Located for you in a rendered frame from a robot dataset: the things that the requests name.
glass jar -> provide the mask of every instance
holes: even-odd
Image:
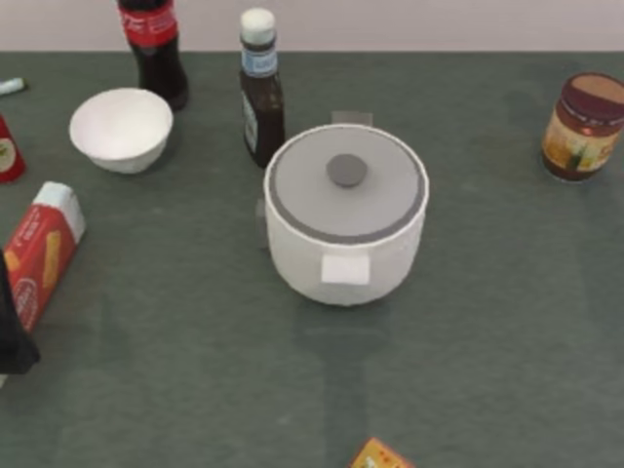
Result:
[[[608,160],[624,126],[624,85],[602,73],[569,78],[542,140],[546,168],[584,180]]]

gray tabletop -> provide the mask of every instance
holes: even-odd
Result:
[[[239,59],[187,55],[192,101],[147,174],[92,165],[67,125],[133,85],[129,54],[0,56],[28,173],[0,187],[8,239],[45,180],[89,232],[0,392],[10,468],[343,467],[376,436],[422,468],[624,464],[624,160],[560,183],[539,141],[570,74],[622,55],[281,55],[294,135],[371,111],[425,163],[406,282],[350,311],[291,291],[256,247],[261,171]]]

white wall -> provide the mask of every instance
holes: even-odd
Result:
[[[238,49],[251,6],[281,50],[624,51],[624,0],[176,0],[182,48]],[[126,48],[114,0],[0,0],[2,51]]]

jar label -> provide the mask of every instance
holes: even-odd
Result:
[[[141,47],[162,46],[177,36],[174,0],[151,12],[136,12],[119,8],[128,40]]]
[[[0,173],[5,173],[16,162],[16,146],[8,138],[0,138]]]
[[[243,94],[243,122],[245,125],[245,140],[250,149],[255,152],[257,147],[257,119],[255,118],[254,108],[247,99],[245,92]]]
[[[613,151],[619,133],[609,136],[586,136],[566,127],[557,111],[553,113],[542,141],[549,161],[562,169],[590,173],[603,166]]]
[[[277,52],[272,48],[264,52],[253,52],[243,48],[243,70],[253,78],[264,78],[277,71]]]

gray lid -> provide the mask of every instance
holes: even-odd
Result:
[[[284,220],[333,244],[364,244],[399,231],[425,200],[426,176],[409,149],[370,127],[332,125],[286,143],[268,189]]]

